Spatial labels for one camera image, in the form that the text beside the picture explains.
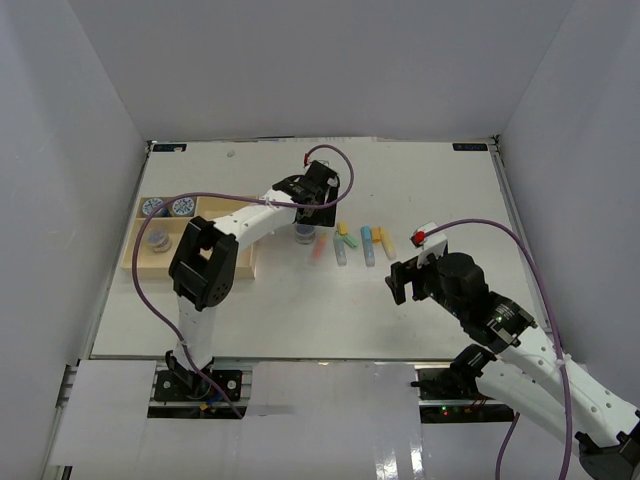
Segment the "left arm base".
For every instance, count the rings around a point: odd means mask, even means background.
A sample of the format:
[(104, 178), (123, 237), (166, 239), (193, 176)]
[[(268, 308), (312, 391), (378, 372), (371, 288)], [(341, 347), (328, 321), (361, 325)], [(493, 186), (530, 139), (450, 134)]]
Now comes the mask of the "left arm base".
[[(210, 370), (207, 374), (224, 391), (241, 416), (246, 412), (247, 396), (243, 393), (242, 370)], [(169, 370), (158, 370), (147, 411), (156, 419), (229, 419), (239, 420), (222, 395), (208, 382), (196, 379), (190, 388)]]

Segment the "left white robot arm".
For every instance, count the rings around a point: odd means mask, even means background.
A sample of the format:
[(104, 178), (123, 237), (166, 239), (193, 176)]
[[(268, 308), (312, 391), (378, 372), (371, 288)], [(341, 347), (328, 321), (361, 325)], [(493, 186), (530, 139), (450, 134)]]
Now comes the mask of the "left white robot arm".
[(233, 286), (239, 254), (284, 226), (332, 226), (336, 206), (326, 205), (338, 198), (339, 186), (337, 172), (313, 161), (302, 176), (275, 183), (255, 204), (189, 221), (169, 267), (182, 335), (173, 351), (182, 367), (176, 384), (188, 398), (210, 390), (212, 377), (204, 367), (213, 361), (214, 320)]

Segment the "blue capped highlighter pen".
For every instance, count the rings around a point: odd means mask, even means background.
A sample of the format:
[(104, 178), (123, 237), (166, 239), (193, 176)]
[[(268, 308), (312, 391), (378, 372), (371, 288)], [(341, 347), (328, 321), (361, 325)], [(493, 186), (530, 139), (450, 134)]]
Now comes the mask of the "blue capped highlighter pen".
[(369, 226), (365, 225), (361, 227), (360, 233), (361, 233), (365, 265), (367, 267), (374, 267), (375, 253), (374, 253), (372, 230)]

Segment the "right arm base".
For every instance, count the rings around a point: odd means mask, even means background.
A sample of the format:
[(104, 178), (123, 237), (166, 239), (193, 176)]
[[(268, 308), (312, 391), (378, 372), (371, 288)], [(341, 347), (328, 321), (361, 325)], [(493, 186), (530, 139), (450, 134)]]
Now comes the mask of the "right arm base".
[(411, 386), (417, 390), (422, 424), (509, 423), (514, 411), (481, 394), (475, 383), (448, 368), (421, 368)]

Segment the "paperclip jar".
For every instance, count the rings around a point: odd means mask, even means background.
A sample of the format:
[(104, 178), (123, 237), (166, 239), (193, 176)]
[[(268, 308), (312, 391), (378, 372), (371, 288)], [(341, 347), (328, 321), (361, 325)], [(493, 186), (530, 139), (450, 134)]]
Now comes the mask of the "paperclip jar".
[(162, 254), (170, 250), (172, 240), (166, 229), (156, 228), (146, 234), (146, 244), (151, 252)]
[(295, 241), (301, 245), (309, 245), (315, 241), (316, 227), (306, 224), (296, 224), (294, 228)]

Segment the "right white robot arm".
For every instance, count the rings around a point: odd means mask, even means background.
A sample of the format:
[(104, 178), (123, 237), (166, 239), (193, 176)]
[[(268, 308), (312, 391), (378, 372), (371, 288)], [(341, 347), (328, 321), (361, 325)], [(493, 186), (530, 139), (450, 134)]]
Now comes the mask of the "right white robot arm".
[(431, 299), (473, 340), (451, 364), (461, 397), (480, 393), (568, 440), (593, 479), (639, 476), (639, 409), (602, 385), (552, 341), (513, 300), (490, 290), (471, 256), (428, 254), (395, 262), (385, 282), (394, 301)]

